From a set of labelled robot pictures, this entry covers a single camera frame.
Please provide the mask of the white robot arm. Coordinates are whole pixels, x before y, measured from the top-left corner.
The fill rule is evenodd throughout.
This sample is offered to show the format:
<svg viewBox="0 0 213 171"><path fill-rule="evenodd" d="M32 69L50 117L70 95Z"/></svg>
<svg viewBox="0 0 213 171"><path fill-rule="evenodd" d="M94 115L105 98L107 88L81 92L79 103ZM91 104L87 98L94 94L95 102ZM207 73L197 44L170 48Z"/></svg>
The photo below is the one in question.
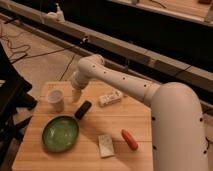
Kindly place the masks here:
<svg viewBox="0 0 213 171"><path fill-rule="evenodd" d="M208 171L207 142L201 104L187 85L157 84L104 66L91 55L78 61L72 74L74 89L101 80L151 109L153 171Z"/></svg>

